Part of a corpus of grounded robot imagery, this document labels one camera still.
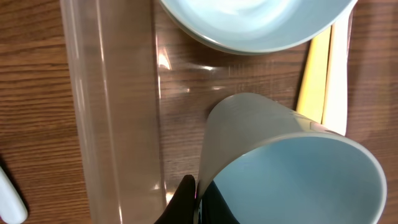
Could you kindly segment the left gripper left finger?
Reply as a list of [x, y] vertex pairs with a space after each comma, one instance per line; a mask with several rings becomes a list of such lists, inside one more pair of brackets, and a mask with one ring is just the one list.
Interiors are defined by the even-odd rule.
[[195, 193], [194, 176], [185, 175], [155, 224], [193, 224]]

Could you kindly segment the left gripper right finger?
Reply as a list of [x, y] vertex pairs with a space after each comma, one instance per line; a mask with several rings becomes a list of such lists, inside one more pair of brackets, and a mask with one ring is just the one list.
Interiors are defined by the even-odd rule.
[[200, 224], [239, 224], [214, 181], [201, 198]]

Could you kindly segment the green cup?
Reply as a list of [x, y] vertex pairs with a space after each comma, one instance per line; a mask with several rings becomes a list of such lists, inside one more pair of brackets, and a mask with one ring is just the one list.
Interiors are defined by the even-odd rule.
[[[240, 93], [220, 101], [206, 122], [193, 221], [199, 223], [201, 198], [215, 176], [228, 164], [259, 147], [305, 137], [337, 139], [367, 150], [359, 143], [262, 95]], [[380, 163], [372, 157], [384, 175], [387, 198], [386, 176]]]

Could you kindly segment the white spoon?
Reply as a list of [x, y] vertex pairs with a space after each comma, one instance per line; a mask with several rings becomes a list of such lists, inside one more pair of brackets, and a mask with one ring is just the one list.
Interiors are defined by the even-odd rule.
[[342, 136], [348, 119], [348, 44], [351, 14], [342, 15], [331, 27], [322, 125]]

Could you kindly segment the blue bowl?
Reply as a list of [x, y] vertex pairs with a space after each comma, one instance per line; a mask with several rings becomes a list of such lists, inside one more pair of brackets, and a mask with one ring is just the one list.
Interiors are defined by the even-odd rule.
[[176, 24], [231, 54], [278, 52], [307, 42], [354, 8], [354, 0], [160, 0]]

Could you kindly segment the blue cup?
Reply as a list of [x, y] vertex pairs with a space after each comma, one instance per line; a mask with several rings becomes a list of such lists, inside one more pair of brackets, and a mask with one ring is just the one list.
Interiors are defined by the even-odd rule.
[[259, 147], [213, 181], [239, 223], [377, 223], [386, 201], [384, 175], [372, 155], [330, 138]]

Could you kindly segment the yellow fork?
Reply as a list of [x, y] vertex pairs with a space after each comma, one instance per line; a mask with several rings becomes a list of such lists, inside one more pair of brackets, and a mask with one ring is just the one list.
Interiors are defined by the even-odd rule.
[[330, 36], [331, 27], [310, 42], [296, 106], [298, 113], [318, 123], [323, 116]]

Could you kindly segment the light blue fork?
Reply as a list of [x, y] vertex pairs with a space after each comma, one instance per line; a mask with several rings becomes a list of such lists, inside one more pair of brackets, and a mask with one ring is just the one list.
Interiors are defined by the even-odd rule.
[[20, 224], [28, 217], [27, 209], [17, 190], [1, 169], [1, 219], [8, 224]]

